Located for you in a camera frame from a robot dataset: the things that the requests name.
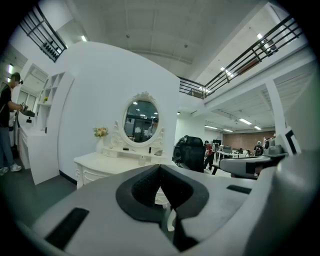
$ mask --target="jeans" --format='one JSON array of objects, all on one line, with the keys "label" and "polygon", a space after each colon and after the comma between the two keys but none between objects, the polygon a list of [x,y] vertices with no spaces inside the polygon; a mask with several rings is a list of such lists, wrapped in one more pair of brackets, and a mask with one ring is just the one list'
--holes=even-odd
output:
[{"label": "jeans", "polygon": [[9,166],[14,164],[14,157],[11,152],[9,127],[0,127],[0,168],[4,167],[4,155]]},{"label": "jeans", "polygon": [[212,169],[212,165],[213,165],[213,163],[214,163],[214,155],[215,155],[215,154],[213,153],[212,155],[208,155],[208,156],[206,157],[206,159],[204,160],[203,169],[206,169],[206,168],[207,168],[208,163],[209,163],[209,170]]}]

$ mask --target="shoe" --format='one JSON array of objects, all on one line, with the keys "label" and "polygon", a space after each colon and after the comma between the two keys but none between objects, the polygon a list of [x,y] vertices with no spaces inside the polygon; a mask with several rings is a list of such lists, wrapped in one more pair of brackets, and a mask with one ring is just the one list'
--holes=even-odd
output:
[{"label": "shoe", "polygon": [[11,165],[11,172],[19,172],[21,171],[22,167],[17,165],[16,163],[14,163],[13,165]]},{"label": "shoe", "polygon": [[8,167],[2,167],[2,168],[0,169],[0,176],[3,176],[8,170],[9,170]]}]

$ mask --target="black metal railing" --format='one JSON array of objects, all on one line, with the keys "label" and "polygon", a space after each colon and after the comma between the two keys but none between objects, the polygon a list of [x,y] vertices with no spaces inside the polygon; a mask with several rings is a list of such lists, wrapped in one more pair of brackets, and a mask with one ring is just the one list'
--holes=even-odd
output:
[{"label": "black metal railing", "polygon": [[178,76],[178,78],[180,78],[180,93],[184,93],[200,99],[205,98],[206,90],[204,89],[205,87],[201,83],[191,81],[180,76]]},{"label": "black metal railing", "polygon": [[53,62],[56,62],[63,51],[67,49],[38,5],[22,19],[19,25],[26,35],[30,37],[40,50],[53,60]]},{"label": "black metal railing", "polygon": [[211,79],[204,86],[207,92],[204,93],[204,98],[270,57],[301,34],[301,28],[289,15]]}]

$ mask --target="oval mirror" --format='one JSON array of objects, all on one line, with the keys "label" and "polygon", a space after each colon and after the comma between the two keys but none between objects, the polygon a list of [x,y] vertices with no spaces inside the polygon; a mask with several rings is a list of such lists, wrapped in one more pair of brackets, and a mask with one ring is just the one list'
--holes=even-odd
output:
[{"label": "oval mirror", "polygon": [[131,141],[143,143],[156,133],[158,124],[157,108],[149,101],[137,100],[126,111],[123,129]]}]

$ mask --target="flower vase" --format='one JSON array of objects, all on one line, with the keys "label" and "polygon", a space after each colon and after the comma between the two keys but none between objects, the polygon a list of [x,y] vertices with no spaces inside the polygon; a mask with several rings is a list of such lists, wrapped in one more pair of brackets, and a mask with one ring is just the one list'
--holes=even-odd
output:
[{"label": "flower vase", "polygon": [[105,146],[104,139],[105,139],[105,137],[100,137],[99,138],[99,141],[98,141],[98,143],[96,144],[96,147],[95,147],[95,152],[102,154],[102,149]]}]

